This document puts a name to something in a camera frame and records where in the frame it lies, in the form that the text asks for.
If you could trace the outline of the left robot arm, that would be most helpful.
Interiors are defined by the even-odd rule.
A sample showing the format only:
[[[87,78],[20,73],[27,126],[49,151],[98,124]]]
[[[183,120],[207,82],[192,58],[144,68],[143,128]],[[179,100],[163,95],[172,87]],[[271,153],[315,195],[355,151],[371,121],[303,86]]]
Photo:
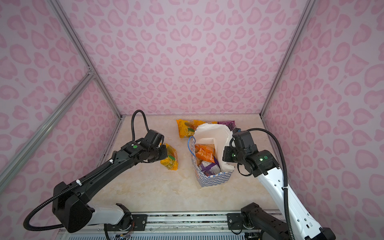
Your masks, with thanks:
[[[164,136],[150,130],[144,138],[125,144],[110,160],[69,184],[61,182],[54,188],[52,212],[69,233],[86,226],[108,225],[115,230],[133,226],[132,214],[123,204],[98,207],[92,198],[113,179],[140,163],[154,163],[167,158]]]

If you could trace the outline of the white paper bag blue handles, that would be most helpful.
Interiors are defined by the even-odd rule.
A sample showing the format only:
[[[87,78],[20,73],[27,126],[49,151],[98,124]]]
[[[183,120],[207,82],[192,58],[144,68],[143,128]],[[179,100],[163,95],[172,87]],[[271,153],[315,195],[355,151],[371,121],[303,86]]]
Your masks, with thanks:
[[[215,187],[229,181],[235,168],[223,159],[232,136],[226,125],[205,123],[188,139],[198,188]]]

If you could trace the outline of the yellow mango candy bag front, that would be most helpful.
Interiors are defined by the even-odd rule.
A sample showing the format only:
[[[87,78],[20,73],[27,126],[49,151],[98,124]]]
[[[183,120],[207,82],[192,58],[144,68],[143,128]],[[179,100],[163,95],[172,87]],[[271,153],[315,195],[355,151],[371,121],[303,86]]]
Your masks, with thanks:
[[[168,170],[176,171],[178,169],[179,161],[177,151],[169,144],[165,144],[167,148],[167,157],[161,160],[161,165]]]

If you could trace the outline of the orange corn chip packet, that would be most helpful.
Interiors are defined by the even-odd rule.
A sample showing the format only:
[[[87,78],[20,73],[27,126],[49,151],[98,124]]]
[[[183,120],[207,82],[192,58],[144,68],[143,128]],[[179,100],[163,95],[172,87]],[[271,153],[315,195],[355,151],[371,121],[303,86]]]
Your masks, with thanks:
[[[195,145],[196,157],[202,161],[215,162],[215,148],[211,145]]]

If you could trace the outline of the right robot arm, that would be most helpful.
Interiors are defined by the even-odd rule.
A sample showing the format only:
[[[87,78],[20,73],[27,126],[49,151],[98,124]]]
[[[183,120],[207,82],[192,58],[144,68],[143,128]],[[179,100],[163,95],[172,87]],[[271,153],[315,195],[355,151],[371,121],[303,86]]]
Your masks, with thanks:
[[[281,163],[267,150],[259,150],[251,132],[233,130],[233,136],[224,149],[223,160],[244,166],[247,177],[253,176],[266,188],[272,199],[284,215],[279,220],[264,211],[259,205],[251,203],[241,209],[238,221],[228,220],[231,231],[243,229],[260,230],[259,239],[271,240],[334,240],[336,235],[327,227],[322,227],[289,185],[288,171],[282,147],[277,138],[269,131],[259,129],[269,135],[276,143]]]

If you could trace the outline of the purple small snack packet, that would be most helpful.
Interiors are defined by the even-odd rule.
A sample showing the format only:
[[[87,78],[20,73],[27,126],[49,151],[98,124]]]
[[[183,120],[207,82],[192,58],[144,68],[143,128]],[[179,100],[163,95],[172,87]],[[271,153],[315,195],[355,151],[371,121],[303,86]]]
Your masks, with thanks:
[[[221,172],[219,165],[207,161],[202,161],[199,165],[199,169],[206,176],[217,175]]]

